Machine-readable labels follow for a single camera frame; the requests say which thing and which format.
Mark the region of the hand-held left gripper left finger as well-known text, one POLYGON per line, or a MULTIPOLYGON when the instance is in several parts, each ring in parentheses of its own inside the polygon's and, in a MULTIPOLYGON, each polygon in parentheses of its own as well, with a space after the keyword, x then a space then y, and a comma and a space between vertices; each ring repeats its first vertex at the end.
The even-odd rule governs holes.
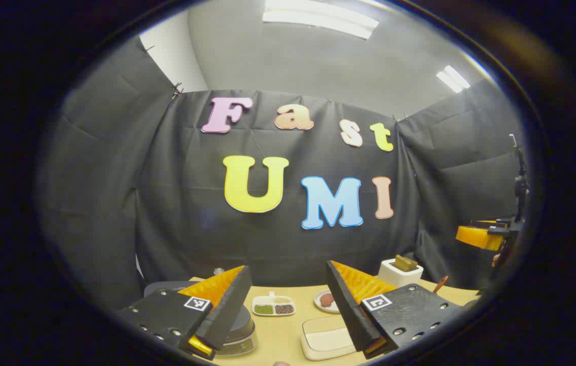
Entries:
POLYGON ((118 311, 119 319, 167 347, 208 360, 221 350, 252 280, 242 265, 186 289, 159 289, 118 311))

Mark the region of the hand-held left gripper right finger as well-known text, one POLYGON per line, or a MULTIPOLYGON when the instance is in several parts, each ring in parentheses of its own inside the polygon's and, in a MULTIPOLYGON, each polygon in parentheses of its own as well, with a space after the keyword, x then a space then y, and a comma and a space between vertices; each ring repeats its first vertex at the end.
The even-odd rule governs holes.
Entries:
POLYGON ((326 272, 351 341, 365 359, 408 350, 464 311, 416 283, 397 287, 335 260, 327 261, 326 272))

